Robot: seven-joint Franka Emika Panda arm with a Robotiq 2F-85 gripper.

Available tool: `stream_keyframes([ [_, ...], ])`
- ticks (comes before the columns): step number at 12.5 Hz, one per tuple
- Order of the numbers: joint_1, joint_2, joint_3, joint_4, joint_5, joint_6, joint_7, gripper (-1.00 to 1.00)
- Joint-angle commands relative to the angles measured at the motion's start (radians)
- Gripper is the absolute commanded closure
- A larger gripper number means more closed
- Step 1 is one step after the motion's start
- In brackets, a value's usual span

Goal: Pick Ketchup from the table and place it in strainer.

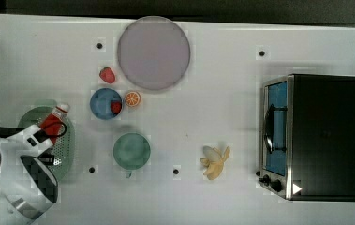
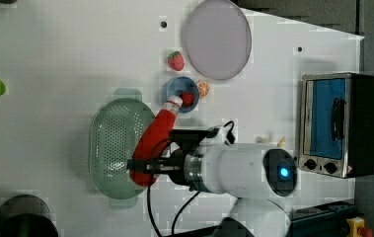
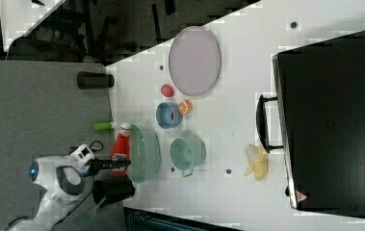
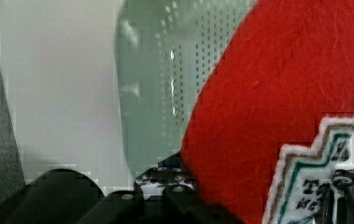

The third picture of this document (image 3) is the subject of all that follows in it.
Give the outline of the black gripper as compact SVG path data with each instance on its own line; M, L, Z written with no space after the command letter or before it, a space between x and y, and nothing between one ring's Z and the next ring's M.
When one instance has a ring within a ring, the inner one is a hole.
M96 159L88 160L79 168L79 175L81 177L88 177L96 175L99 170L108 169L110 171L126 171L131 164L129 160L117 160L117 161L101 161L97 162Z

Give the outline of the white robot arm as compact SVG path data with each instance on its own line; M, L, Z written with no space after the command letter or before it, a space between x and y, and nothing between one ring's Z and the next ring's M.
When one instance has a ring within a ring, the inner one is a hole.
M45 189L39 208L33 218L18 218L5 231L52 231L64 220L86 191L86 178L100 170L125 169L131 161L99 160L96 157L75 154L74 156L50 156L33 161L30 177L35 185ZM91 194L97 205L120 202L135 194L135 187L128 176L110 176L92 183Z

